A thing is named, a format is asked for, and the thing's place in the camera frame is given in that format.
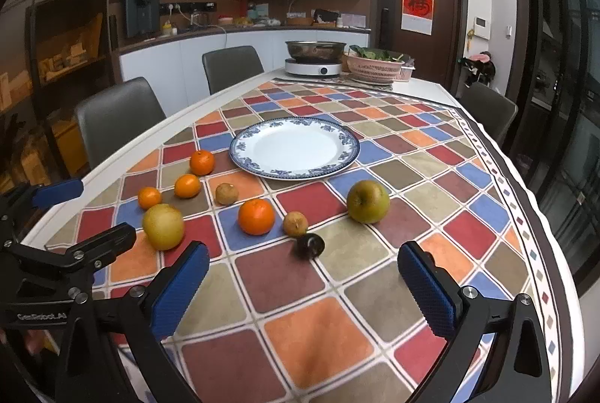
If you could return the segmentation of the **yellow pear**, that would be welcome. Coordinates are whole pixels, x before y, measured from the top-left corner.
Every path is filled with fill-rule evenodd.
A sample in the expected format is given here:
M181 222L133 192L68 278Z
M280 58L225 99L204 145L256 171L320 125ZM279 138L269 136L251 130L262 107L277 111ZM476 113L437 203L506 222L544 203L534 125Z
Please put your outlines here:
M174 249L184 238L183 215L168 204L150 207L143 215L142 225L147 240L157 251Z

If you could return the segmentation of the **small orange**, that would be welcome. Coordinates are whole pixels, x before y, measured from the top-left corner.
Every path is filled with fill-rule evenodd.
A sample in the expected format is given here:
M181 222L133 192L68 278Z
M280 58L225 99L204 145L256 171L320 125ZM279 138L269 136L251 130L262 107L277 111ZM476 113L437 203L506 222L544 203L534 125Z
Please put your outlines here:
M162 193L153 187L141 188L137 194L137 203L142 210L149 210L162 203Z

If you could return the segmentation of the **brown kiwi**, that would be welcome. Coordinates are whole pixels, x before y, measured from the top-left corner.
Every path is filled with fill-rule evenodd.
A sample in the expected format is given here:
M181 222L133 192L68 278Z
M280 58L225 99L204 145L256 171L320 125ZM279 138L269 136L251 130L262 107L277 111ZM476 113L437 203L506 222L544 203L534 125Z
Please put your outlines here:
M283 221L283 230L291 238L300 238L302 235L307 234L308 227L308 220L300 211L289 212Z
M214 191L214 199L223 206L236 203L239 199L237 187L231 183L220 183Z

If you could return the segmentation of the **large orange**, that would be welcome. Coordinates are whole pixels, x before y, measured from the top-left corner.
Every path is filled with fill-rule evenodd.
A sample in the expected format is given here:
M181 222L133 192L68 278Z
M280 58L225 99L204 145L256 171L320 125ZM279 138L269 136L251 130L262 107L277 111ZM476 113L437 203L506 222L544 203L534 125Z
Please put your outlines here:
M244 202L239 210L237 223L249 235L267 234L274 226L276 214L270 201L252 199Z

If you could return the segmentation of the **dark plum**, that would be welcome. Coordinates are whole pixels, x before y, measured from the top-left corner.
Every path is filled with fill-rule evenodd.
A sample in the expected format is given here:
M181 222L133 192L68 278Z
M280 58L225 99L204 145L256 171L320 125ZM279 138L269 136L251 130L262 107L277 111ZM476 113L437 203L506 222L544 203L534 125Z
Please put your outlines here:
M326 248L325 245L326 243L320 235L307 232L307 234L303 234L297 238L296 254L301 259L312 260L318 258L323 253Z

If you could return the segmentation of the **green apple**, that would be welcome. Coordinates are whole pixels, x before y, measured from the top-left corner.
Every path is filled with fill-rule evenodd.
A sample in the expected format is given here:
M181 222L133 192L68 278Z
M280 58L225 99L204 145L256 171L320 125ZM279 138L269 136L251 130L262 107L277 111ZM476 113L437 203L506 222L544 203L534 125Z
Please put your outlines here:
M376 181L362 180L348 192L348 215L357 222L373 224L386 217L390 209L390 195Z

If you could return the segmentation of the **grey chair near left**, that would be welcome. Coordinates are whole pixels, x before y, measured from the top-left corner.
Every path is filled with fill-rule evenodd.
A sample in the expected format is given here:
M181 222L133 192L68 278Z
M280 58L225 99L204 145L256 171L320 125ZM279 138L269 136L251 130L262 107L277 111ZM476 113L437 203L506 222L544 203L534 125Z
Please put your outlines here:
M166 119L146 78L136 77L87 98L75 119L91 169Z

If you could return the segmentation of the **grey chair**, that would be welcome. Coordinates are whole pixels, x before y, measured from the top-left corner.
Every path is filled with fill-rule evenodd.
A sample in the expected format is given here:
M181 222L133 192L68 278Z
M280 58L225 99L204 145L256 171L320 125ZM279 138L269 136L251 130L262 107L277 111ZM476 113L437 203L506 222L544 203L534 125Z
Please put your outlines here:
M75 119L91 169L166 119L146 78L136 77L87 98Z
M488 135L499 146L503 146L510 125L517 116L517 105L480 82L466 87L459 97L459 102L474 120L483 126Z
M253 46L216 49L205 53L202 57L211 94L264 72L263 63Z

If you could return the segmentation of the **colourful checkered tablecloth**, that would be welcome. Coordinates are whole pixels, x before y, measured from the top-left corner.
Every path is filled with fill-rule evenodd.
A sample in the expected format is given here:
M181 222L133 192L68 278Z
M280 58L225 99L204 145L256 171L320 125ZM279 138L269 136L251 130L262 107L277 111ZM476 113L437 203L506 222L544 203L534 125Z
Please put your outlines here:
M328 178L281 182L237 168L229 146L243 129L286 117L349 129L357 159ZM174 195L196 150L214 154L200 193ZM359 181L383 185L387 215L348 215ZM215 200L220 183L236 203ZM166 347L205 402L394 402L422 381L440 353L397 270L416 241L457 282L488 297L533 300L545 337L553 400L579 382L577 297L538 204L512 162L459 105L431 85L395 92L348 84L290 82L278 73L190 105L96 168L79 200L54 208L37 241L58 252L120 222L140 227L141 188L157 188L183 215L186 237L203 241L210 271ZM240 206L270 201L263 235L237 223ZM325 242L315 259L296 254L285 216L302 212Z

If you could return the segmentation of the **black water dispenser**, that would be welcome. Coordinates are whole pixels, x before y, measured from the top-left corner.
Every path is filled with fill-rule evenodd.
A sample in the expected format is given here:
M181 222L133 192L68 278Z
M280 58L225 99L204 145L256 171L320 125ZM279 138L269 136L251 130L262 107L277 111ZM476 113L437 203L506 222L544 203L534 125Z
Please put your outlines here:
M160 0L125 0L127 37L143 36L160 29Z

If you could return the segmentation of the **blue white porcelain plate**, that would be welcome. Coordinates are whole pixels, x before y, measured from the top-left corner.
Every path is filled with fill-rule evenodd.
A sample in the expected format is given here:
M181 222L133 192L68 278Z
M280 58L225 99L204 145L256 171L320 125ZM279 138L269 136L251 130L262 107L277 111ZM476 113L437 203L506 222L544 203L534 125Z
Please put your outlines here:
M308 117L254 124L237 134L229 148L231 161L243 171L290 182L337 174L359 153L360 142L350 130Z

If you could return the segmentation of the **grey chair far left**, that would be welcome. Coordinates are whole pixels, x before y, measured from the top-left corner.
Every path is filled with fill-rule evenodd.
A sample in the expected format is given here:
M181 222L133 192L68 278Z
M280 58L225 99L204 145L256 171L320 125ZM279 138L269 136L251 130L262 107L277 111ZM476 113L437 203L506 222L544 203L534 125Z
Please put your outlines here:
M263 63L253 46L216 49L205 53L202 57L211 94L264 72Z

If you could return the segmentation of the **grey chair right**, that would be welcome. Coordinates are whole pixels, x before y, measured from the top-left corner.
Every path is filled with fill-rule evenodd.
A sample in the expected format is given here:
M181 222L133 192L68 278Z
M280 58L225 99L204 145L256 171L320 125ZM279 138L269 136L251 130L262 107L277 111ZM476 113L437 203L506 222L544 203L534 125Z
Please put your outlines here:
M459 97L459 102L474 120L483 126L488 135L499 146L503 146L510 125L517 116L517 105L480 82L466 87Z

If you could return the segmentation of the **white induction cooker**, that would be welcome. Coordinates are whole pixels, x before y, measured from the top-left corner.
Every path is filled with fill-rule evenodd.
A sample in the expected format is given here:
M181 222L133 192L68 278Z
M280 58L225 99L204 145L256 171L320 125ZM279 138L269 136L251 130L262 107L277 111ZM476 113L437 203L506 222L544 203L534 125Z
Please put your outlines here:
M341 63L299 63L294 59L287 59L285 72L289 75L315 78L335 78L342 72Z

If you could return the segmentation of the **steel pot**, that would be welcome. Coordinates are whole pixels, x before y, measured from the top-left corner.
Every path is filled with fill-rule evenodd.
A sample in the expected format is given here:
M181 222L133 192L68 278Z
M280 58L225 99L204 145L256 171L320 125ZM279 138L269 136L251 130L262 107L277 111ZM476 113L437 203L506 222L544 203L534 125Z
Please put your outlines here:
M290 58L302 64L339 63L346 47L328 40L288 40L286 45Z

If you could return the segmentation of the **clear plastic container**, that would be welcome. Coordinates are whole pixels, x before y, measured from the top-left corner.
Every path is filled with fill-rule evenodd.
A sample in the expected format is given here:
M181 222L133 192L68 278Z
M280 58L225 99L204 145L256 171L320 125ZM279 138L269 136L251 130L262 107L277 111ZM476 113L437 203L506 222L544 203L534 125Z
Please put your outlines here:
M403 63L402 65L400 65L400 73L397 77L397 80L400 82L408 82L411 79L414 71L415 66L413 61Z

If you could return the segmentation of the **pink basket with greens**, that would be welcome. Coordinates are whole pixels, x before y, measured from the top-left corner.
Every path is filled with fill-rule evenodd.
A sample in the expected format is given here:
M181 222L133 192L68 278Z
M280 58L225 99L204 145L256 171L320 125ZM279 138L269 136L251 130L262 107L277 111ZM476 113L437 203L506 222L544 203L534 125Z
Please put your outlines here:
M389 85L400 78L404 56L352 45L346 53L350 74L360 80Z

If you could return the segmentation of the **red white door poster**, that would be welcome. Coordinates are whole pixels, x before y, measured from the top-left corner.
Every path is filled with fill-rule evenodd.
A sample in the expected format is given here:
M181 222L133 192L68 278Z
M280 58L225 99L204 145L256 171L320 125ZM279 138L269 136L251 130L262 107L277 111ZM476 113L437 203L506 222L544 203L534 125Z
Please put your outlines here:
M434 0L402 0L400 29L432 35Z

